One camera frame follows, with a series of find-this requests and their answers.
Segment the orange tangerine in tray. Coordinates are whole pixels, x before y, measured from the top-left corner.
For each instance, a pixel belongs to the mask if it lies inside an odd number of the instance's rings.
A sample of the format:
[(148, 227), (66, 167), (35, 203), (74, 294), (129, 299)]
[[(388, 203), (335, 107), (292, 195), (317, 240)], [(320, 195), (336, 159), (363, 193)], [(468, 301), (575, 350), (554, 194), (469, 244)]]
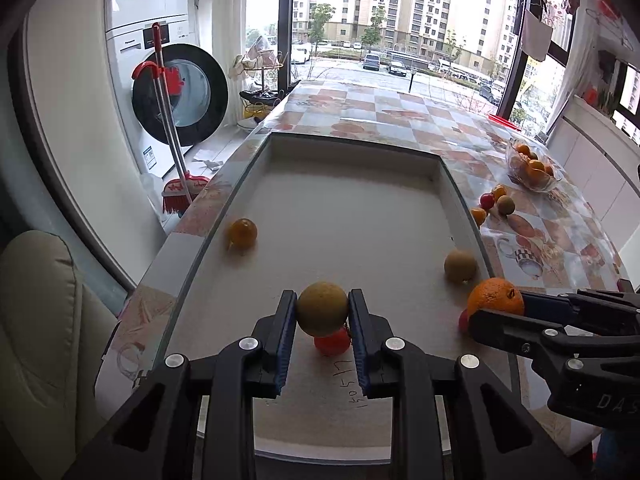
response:
[(229, 244), (239, 250), (250, 249), (256, 243), (257, 234), (257, 226), (252, 220), (239, 218), (229, 226)]

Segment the orange in bowl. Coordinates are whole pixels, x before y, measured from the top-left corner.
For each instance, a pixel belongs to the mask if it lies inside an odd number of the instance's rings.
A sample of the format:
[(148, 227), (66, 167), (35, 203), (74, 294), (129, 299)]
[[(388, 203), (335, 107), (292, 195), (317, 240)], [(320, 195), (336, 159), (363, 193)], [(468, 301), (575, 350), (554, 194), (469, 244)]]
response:
[(536, 174), (537, 172), (542, 172), (543, 174), (546, 172), (546, 166), (538, 160), (538, 159), (529, 159), (527, 163), (527, 171), (532, 174)]

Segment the brownish round fruit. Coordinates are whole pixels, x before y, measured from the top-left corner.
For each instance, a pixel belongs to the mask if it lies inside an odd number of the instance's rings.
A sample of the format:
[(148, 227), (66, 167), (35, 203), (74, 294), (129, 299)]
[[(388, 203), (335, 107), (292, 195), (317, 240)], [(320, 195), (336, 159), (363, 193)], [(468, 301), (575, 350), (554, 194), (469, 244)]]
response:
[(311, 337), (337, 332), (348, 315), (346, 292), (337, 284), (317, 282), (306, 287), (296, 301), (296, 320)]

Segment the red handled broom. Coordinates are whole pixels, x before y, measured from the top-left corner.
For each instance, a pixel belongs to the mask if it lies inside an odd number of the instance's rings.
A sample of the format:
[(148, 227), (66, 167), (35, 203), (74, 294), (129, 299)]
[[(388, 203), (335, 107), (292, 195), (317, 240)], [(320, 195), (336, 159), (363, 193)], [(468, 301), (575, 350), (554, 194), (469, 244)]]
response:
[(194, 177), (186, 169), (186, 162), (181, 151), (180, 139), (177, 127), (172, 116), (169, 99), (168, 74), (170, 70), (165, 65), (162, 44), (162, 31), (160, 23), (153, 23), (152, 44), (154, 47), (154, 61), (139, 63), (131, 74), (131, 79), (137, 81), (145, 72), (151, 74), (155, 101), (160, 112), (160, 124), (165, 133), (172, 159), (175, 163), (178, 179), (169, 181), (163, 188), (163, 212), (166, 214), (178, 214), (182, 217), (191, 204), (208, 185), (206, 177)]

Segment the large orange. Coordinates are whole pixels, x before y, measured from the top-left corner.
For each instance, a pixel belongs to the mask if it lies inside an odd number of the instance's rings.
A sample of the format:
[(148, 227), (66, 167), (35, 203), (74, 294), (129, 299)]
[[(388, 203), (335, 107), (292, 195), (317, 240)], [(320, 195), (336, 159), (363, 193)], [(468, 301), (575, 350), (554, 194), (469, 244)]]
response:
[(504, 278), (488, 278), (472, 289), (466, 302), (466, 313), (469, 316), (478, 310), (523, 315), (524, 299), (511, 282)]

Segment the red tomato in tray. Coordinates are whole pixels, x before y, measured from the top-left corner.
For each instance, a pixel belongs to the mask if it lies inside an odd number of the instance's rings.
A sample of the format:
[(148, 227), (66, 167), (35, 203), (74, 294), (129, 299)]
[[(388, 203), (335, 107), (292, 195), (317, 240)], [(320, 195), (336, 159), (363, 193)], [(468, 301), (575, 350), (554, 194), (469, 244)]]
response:
[(480, 196), (480, 206), (484, 209), (484, 211), (490, 211), (493, 206), (495, 206), (496, 200), (494, 194), (492, 193), (484, 193)]

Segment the lower white washing machine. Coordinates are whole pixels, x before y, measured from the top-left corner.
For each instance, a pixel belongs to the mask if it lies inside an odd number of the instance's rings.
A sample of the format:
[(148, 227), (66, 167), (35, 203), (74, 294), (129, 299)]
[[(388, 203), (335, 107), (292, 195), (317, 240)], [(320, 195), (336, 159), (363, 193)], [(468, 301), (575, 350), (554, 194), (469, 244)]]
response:
[(162, 82), (170, 117), (186, 152), (209, 138), (227, 113), (227, 78), (195, 42), (185, 15), (112, 28), (106, 32), (116, 104), (139, 170), (165, 177), (175, 167), (156, 87)]

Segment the red plastic basin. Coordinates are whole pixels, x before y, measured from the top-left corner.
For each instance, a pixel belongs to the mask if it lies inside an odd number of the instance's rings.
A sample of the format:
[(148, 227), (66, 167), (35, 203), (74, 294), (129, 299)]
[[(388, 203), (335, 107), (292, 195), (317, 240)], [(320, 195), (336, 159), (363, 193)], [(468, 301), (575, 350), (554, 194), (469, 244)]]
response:
[(492, 122), (495, 122), (496, 124), (500, 124), (509, 128), (513, 128), (513, 129), (520, 128), (518, 125), (515, 125), (514, 122), (510, 122), (510, 120), (507, 120), (506, 118), (503, 118), (495, 114), (488, 114), (487, 118)]

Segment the glass fruit bowl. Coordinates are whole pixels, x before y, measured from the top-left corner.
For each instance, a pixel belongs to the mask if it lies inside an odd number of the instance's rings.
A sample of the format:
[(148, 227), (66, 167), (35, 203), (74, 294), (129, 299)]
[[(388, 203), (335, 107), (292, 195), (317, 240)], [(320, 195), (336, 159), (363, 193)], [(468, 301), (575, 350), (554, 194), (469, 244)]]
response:
[(561, 177), (548, 157), (520, 139), (510, 139), (506, 144), (506, 171), (514, 181), (537, 193), (553, 190)]

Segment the small orange fruit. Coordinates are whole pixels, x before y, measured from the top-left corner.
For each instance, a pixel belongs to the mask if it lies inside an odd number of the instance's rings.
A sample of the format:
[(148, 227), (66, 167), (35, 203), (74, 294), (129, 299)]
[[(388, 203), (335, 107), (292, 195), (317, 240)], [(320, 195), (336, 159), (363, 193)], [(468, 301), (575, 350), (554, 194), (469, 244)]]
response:
[(474, 207), (470, 209), (470, 213), (476, 223), (477, 226), (481, 226), (488, 216), (488, 213), (485, 209), (480, 207)]

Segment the small red cherry tomato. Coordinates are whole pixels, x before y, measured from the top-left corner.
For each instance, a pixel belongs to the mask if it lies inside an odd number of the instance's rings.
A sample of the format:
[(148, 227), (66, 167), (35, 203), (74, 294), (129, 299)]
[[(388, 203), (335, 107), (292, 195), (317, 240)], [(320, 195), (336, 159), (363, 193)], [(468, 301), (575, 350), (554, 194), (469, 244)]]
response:
[(460, 313), (460, 316), (459, 316), (459, 319), (458, 319), (458, 329), (460, 330), (460, 332), (462, 334), (469, 333), (469, 312), (468, 312), (468, 310), (463, 310)]

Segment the tan round fruit in tray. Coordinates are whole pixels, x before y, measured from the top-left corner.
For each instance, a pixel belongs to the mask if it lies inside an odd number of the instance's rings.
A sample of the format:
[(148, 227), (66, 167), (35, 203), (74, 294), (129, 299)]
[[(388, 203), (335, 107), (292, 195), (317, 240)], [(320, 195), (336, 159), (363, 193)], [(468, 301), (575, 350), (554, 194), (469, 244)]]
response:
[(475, 278), (477, 268), (475, 257), (465, 250), (452, 250), (444, 261), (446, 279), (453, 283), (472, 281)]

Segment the white low cabinet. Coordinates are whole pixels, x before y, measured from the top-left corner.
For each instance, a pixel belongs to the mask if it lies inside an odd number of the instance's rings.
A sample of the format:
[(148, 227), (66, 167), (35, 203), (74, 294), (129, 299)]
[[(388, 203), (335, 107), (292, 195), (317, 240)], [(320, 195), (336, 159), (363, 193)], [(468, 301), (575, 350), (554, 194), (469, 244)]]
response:
[(547, 146), (594, 210), (630, 274), (639, 273), (639, 147), (579, 96), (567, 100)]

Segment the yellow green round fruit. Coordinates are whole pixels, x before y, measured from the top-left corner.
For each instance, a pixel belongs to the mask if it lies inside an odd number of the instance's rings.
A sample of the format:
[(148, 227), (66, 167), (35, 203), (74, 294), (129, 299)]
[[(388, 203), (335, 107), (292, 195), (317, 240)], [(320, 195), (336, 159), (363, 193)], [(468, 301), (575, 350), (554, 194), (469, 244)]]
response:
[(515, 211), (515, 203), (511, 196), (501, 195), (496, 201), (498, 213), (502, 216), (510, 216)]

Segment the grey shallow tray box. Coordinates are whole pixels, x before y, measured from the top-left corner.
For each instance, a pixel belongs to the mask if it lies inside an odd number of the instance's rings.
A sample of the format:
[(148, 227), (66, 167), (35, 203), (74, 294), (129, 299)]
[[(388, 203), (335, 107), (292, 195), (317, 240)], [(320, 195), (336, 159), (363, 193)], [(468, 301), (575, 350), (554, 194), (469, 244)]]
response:
[[(247, 218), (255, 245), (232, 247)], [(282, 292), (325, 281), (361, 289), (370, 312), (432, 356), (472, 353), (511, 390), (516, 361), (458, 329), (468, 286), (449, 283), (444, 261), (472, 252), (492, 269), (451, 172), (434, 154), (326, 136), (273, 133), (244, 170), (206, 238), (160, 343), (190, 359), (219, 352), (273, 314)], [(368, 400), (350, 353), (322, 356), (297, 333), (280, 396), (254, 404), (255, 448), (281, 460), (375, 464), (390, 458), (390, 400)]]

